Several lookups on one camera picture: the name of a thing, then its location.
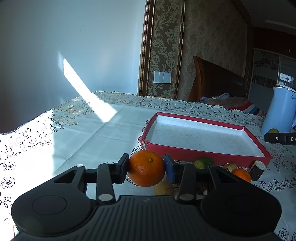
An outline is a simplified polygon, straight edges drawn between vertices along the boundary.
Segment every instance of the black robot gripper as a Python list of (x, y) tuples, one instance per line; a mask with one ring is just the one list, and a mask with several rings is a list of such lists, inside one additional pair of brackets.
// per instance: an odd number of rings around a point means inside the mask
[[(168, 154), (164, 161), (168, 181), (180, 184), (175, 197), (116, 200), (112, 184), (124, 182), (128, 154), (97, 169), (70, 168), (15, 200), (11, 215), (20, 233), (13, 240), (279, 240), (275, 197), (218, 166), (196, 169)], [(209, 187), (201, 200), (198, 182)], [(86, 196), (87, 183), (96, 183), (95, 200)]]

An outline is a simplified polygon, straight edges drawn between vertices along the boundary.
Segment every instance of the lace tablecloth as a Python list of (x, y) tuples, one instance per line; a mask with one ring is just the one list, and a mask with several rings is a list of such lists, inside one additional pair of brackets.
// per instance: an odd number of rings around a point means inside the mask
[[(139, 150), (138, 138), (158, 111), (246, 126), (272, 155), (267, 170), (252, 183), (281, 203), (276, 235), (284, 241), (296, 241), (296, 147), (265, 143), (260, 133), (262, 117), (202, 103), (117, 92), (97, 91), (94, 95), (97, 107), (77, 97), (0, 135), (0, 241), (17, 233), (10, 209), (18, 196), (78, 163), (96, 168), (104, 162), (117, 162), (123, 153)], [(153, 187), (138, 187), (131, 181), (114, 184), (114, 190), (116, 197), (154, 194)], [(87, 196), (94, 195), (95, 185), (89, 184)]]

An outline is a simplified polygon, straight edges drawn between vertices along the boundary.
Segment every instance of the red wall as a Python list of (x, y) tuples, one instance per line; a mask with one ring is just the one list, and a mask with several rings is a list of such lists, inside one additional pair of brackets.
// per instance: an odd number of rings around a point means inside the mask
[(272, 29), (254, 27), (254, 48), (296, 58), (296, 36)]

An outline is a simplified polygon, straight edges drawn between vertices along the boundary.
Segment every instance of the potato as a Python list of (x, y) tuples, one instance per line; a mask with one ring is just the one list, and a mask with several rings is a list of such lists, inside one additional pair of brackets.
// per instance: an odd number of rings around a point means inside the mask
[(237, 165), (235, 163), (226, 163), (223, 168), (229, 172), (233, 172), (235, 169), (237, 169)]
[(171, 183), (167, 181), (159, 182), (154, 186), (154, 192), (156, 195), (173, 195), (174, 187)]

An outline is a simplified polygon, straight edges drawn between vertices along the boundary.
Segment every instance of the tangerine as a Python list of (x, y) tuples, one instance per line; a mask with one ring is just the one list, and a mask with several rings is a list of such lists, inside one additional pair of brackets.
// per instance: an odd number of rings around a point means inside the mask
[(165, 175), (165, 163), (161, 156), (149, 150), (140, 150), (129, 161), (128, 176), (141, 187), (159, 183)]
[(233, 170), (232, 174), (240, 177), (241, 179), (244, 179), (248, 183), (251, 183), (251, 181), (252, 181), (250, 174), (242, 168), (237, 168), (237, 169)]

